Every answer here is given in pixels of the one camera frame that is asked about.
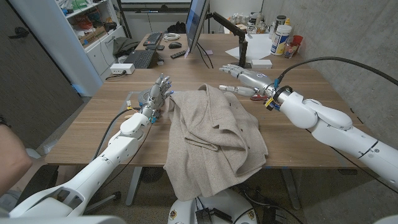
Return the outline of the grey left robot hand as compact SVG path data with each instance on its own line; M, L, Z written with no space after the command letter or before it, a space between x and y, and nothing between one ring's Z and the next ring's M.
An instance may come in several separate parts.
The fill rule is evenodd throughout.
M150 88L149 96L141 106L140 113L148 118L158 116L165 100L174 93L172 90L169 91L171 83L170 76L164 77L162 73Z

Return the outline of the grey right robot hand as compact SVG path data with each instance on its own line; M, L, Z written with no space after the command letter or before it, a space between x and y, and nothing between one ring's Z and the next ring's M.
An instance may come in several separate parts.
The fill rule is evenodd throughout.
M219 70L230 74L243 84L243 86L220 85L218 87L219 90L229 91L248 97L255 94L273 97L276 93L274 82L265 74L247 70L232 64L223 65Z

